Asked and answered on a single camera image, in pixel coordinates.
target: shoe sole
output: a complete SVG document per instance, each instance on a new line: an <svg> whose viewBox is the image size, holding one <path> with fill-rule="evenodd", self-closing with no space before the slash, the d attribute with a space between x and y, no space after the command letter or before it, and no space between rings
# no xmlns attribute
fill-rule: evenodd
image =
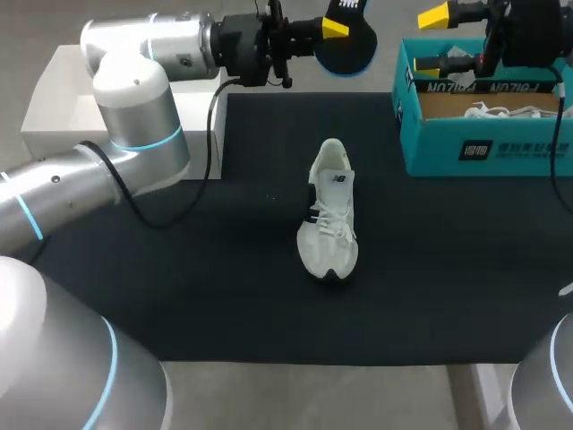
<svg viewBox="0 0 573 430"><path fill-rule="evenodd" d="M306 268L304 270L308 273L308 275L314 280L317 284L321 285L336 285L336 286L343 286L349 284L355 279L356 274L356 267L352 269L352 271L346 276L345 278L340 278L337 273L333 269L329 269L324 275L323 278L319 278L318 276L313 275L310 273Z"/></svg>

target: black cable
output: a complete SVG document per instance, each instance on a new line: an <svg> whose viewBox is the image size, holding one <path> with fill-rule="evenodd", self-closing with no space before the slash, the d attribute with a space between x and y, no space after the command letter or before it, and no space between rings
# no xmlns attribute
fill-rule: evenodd
<svg viewBox="0 0 573 430"><path fill-rule="evenodd" d="M119 186L122 194L124 195L125 200L129 204L129 206L132 208L135 216L138 218L138 220L144 226L151 228L151 229L154 229L154 230L163 230L163 229L171 228L175 224L180 222L182 219L184 219L193 209L195 209L195 206L197 206L197 203L199 203L199 201L201 200L201 197L203 196L203 194L205 192L205 188L207 187L207 183L209 182L209 176L211 173L211 161L212 161L211 121L213 118L213 110L215 109L215 103L217 102L217 98L218 98L219 94L226 87L228 87L230 85L241 85L241 80L240 79L231 79L229 81L223 82L217 88L217 90L215 91L215 94L213 94L213 98L211 99L211 103L209 106L209 113L207 114L207 167L205 167L205 176L201 182L201 186L200 186L199 190L197 191L195 198L189 204L189 206L187 206L184 210L182 210L178 215L176 215L174 218L172 218L168 222L155 223L155 222L149 221L145 217L143 212L141 212L141 209L137 206L137 203L133 199L133 196L130 193L129 189L127 188L127 185L125 184L124 180L119 175L119 173L117 172L117 169L115 168L114 164L111 162L111 160L109 159L107 154L103 150L101 150L101 148L99 148L98 145L96 145L93 142L82 142L81 143L81 145L84 145L84 146L90 148L93 152L95 152L102 159L102 161L106 164L107 168L109 169L109 172L114 177L114 180L117 182L117 185Z"/></svg>
<svg viewBox="0 0 573 430"><path fill-rule="evenodd" d="M566 202L565 197L561 194L559 186L557 184L557 177L555 176L555 158L557 157L557 143L559 140L559 131L561 129L561 122L563 121L563 111L565 110L565 94L561 94L562 92L562 85L563 85L563 76L559 70L557 70L552 65L547 67L550 72L555 75L555 79L557 80L557 84L560 87L560 97L559 97L559 110L557 111L557 119L555 121L555 131L553 132L553 140L552 140L552 150L550 155L550 177L552 180L552 188L557 196L557 199L560 201L561 205L567 212L573 215L573 209L569 206Z"/></svg>
<svg viewBox="0 0 573 430"><path fill-rule="evenodd" d="M39 258L42 256L44 251L46 251L46 246L49 241L50 238L46 237L39 243L38 249L36 249L36 252L31 256L30 260L27 262L29 266L34 266L38 262Z"/></svg>

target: new balance logo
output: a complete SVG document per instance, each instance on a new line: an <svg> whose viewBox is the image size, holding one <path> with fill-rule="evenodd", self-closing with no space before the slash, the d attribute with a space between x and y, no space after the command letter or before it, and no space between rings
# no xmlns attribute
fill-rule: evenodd
<svg viewBox="0 0 573 430"><path fill-rule="evenodd" d="M360 3L360 0L340 0L340 3L338 3L339 6L342 7L348 7L348 8L357 8L358 4Z"/></svg>

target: teal shoe box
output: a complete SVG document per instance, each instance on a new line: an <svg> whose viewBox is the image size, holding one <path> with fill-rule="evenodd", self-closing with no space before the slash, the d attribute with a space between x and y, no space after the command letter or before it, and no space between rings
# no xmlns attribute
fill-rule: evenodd
<svg viewBox="0 0 573 430"><path fill-rule="evenodd" d="M414 58L459 47L483 51L482 39L404 39L392 102L406 170L411 176L548 176L555 118L464 118L473 103L509 110L536 106L557 111L554 75L545 69L503 68L465 89L414 71ZM573 70L559 60L566 108L573 102ZM557 176L573 176L573 118L563 118Z"/></svg>

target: white sneaker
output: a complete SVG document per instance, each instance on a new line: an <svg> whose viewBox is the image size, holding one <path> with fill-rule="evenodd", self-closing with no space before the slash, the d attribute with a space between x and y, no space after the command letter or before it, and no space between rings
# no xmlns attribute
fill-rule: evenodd
<svg viewBox="0 0 573 430"><path fill-rule="evenodd" d="M312 164L310 208L296 238L304 267L319 280L344 280L356 266L354 180L342 142L325 141Z"/></svg>

